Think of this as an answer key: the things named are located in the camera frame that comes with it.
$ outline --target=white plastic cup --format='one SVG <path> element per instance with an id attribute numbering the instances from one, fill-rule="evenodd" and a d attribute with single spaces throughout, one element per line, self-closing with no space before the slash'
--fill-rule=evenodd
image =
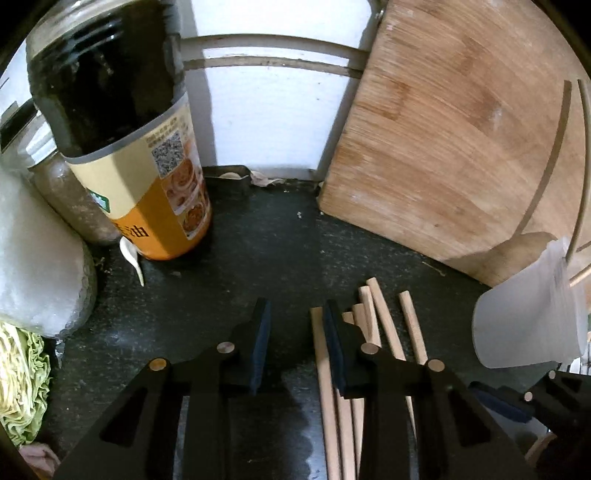
<path id="1" fill-rule="evenodd" d="M 570 363 L 587 344 L 582 284 L 569 286 L 568 239 L 548 243 L 539 259 L 476 302 L 474 349 L 488 368 Z"/>

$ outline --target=qr code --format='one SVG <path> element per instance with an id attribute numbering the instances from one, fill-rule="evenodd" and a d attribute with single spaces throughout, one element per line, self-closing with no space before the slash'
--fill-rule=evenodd
<path id="1" fill-rule="evenodd" d="M 164 140 L 159 146 L 152 150 L 152 156 L 156 161 L 158 173 L 163 179 L 172 172 L 184 160 L 183 142 L 177 132 L 172 137 Z"/>

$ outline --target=wooden dowel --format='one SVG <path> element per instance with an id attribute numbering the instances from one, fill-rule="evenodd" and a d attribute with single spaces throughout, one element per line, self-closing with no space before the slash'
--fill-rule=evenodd
<path id="1" fill-rule="evenodd" d="M 365 313 L 365 321 L 368 326 L 369 342 L 382 346 L 382 341 L 379 337 L 378 318 L 375 315 L 375 306 L 372 299 L 371 290 L 367 285 L 359 287 L 359 299 L 363 303 L 363 311 Z"/>
<path id="2" fill-rule="evenodd" d="M 355 325 L 357 325 L 363 332 L 365 340 L 369 340 L 369 333 L 367 323 L 365 321 L 365 311 L 362 303 L 353 305 L 353 318 Z M 354 398 L 351 402 L 353 410 L 353 434 L 355 437 L 355 463 L 357 465 L 357 474 L 359 475 L 359 467 L 361 466 L 361 447 L 363 445 L 363 411 L 365 409 L 365 399 Z"/>
<path id="3" fill-rule="evenodd" d="M 343 320 L 347 323 L 354 323 L 353 314 L 351 312 L 344 312 Z M 340 465 L 343 480 L 355 480 L 357 478 L 357 467 L 355 463 L 351 401 L 341 397 L 336 388 L 335 397 L 337 412 L 339 414 Z"/>
<path id="4" fill-rule="evenodd" d="M 329 352 L 322 326 L 322 307 L 310 309 L 314 351 L 316 353 L 316 369 L 320 390 L 320 409 L 322 411 L 322 428 L 324 430 L 324 452 L 326 454 L 326 471 L 328 480 L 342 480 L 339 459 L 339 435 L 337 432 L 335 399 L 333 396 L 332 378 L 330 376 Z"/>
<path id="5" fill-rule="evenodd" d="M 392 321 L 392 316 L 390 315 L 390 311 L 388 310 L 386 300 L 384 300 L 382 290 L 381 288 L 379 288 L 378 280 L 376 280 L 376 278 L 370 278 L 367 281 L 367 285 L 367 288 L 369 288 L 371 292 L 371 298 L 373 298 L 375 302 L 375 307 L 378 311 L 379 320 L 382 323 L 382 327 L 384 328 L 384 333 L 386 334 L 386 338 L 388 339 L 388 344 L 390 345 L 390 350 L 392 350 L 392 354 L 399 360 L 406 360 L 404 350 L 402 350 L 402 344 L 400 343 L 400 338 L 398 337 L 398 332 L 396 331 L 396 327 L 394 326 L 394 321 Z M 406 397 L 406 402 L 408 407 L 408 413 L 410 414 L 410 422 L 413 425 L 413 431 L 416 435 L 417 430 L 414 423 L 413 399 L 411 397 Z"/>
<path id="6" fill-rule="evenodd" d="M 414 310 L 413 299 L 411 298 L 410 292 L 408 290 L 405 290 L 399 294 L 398 298 L 400 299 L 400 305 L 402 305 L 404 319 L 407 322 L 410 340 L 413 343 L 414 356 L 417 359 L 418 364 L 424 365 L 427 363 L 429 358 L 427 357 L 427 349 L 425 348 L 423 333 L 421 332 L 421 327 L 418 324 L 417 312 Z"/>
<path id="7" fill-rule="evenodd" d="M 353 305 L 353 318 L 355 319 L 355 325 L 357 325 L 361 331 L 363 332 L 363 336 L 365 337 L 365 341 L 369 342 L 369 330 L 368 330 L 368 323 L 365 319 L 365 308 L 363 303 L 356 303 Z"/>

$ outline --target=metal pin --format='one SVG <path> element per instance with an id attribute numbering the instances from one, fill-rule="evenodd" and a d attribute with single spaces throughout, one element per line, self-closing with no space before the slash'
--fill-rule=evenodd
<path id="1" fill-rule="evenodd" d="M 443 372 L 445 370 L 445 364 L 437 358 L 429 360 L 427 366 L 430 370 L 433 370 L 434 372 Z"/>
<path id="2" fill-rule="evenodd" d="M 220 353 L 232 353 L 235 345 L 232 342 L 222 342 L 217 346 L 217 351 Z"/>
<path id="3" fill-rule="evenodd" d="M 159 372 L 160 370 L 164 370 L 166 368 L 166 365 L 167 362 L 164 358 L 155 358 L 148 364 L 152 372 Z"/>
<path id="4" fill-rule="evenodd" d="M 369 342 L 365 342 L 362 346 L 361 346 L 361 351 L 363 353 L 367 353 L 367 355 L 375 355 L 376 353 L 378 353 L 379 347 L 377 345 L 374 345 L 373 343 L 369 343 Z"/>

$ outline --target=pink cloth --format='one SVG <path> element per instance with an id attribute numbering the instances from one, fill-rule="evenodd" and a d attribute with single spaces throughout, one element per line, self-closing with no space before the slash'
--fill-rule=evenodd
<path id="1" fill-rule="evenodd" d="M 52 478 L 53 474 L 56 473 L 57 467 L 60 465 L 60 459 L 44 443 L 22 445 L 18 451 L 41 479 Z"/>

